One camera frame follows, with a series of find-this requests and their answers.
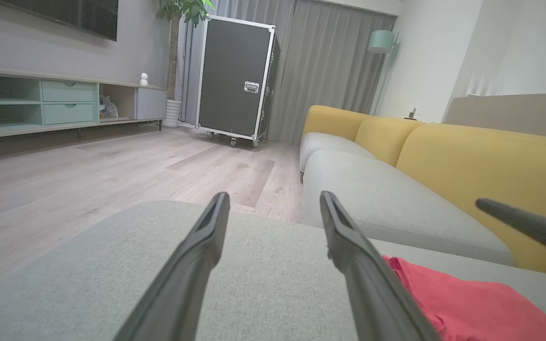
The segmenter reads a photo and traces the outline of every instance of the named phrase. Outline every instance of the beige headboard panel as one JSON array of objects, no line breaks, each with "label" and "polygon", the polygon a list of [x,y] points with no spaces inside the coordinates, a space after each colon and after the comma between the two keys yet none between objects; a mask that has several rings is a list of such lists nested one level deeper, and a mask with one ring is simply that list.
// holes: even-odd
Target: beige headboard panel
[{"label": "beige headboard panel", "polygon": [[459,97],[450,104],[446,123],[546,136],[546,93]]}]

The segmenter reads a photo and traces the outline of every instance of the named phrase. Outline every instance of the sofa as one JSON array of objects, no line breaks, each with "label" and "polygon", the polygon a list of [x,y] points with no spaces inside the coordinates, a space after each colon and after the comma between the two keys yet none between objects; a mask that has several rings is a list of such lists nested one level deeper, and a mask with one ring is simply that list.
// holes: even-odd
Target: sofa
[{"label": "sofa", "polygon": [[546,273],[546,247],[475,207],[546,216],[546,137],[312,106],[300,147],[303,222],[334,192],[366,237]]},{"label": "sofa", "polygon": [[[143,203],[64,242],[0,283],[0,340],[112,340],[204,207]],[[546,274],[370,240],[379,253],[513,287],[546,313]],[[357,340],[323,229],[232,212],[196,340]]]}]

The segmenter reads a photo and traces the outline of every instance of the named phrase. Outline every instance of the television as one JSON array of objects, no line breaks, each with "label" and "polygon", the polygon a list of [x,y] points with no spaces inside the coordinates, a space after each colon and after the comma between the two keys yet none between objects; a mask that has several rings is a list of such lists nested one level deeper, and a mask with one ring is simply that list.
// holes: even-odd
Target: television
[{"label": "television", "polygon": [[0,5],[117,41],[119,0],[0,0]]}]

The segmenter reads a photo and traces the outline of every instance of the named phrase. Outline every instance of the wooden floor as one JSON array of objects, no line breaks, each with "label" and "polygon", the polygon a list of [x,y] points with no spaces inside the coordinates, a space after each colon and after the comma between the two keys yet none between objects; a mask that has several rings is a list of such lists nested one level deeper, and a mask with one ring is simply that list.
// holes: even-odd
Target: wooden floor
[{"label": "wooden floor", "polygon": [[299,222],[295,145],[206,138],[181,126],[118,126],[0,141],[0,280],[100,220],[154,200],[206,204]]}]

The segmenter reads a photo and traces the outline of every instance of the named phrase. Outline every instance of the metal latch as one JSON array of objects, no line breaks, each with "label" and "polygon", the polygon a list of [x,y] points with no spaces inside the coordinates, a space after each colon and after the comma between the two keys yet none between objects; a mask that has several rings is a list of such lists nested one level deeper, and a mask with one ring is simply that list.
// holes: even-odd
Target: metal latch
[{"label": "metal latch", "polygon": [[256,82],[245,81],[243,83],[243,90],[245,92],[258,93],[258,89],[260,89],[260,84]]}]

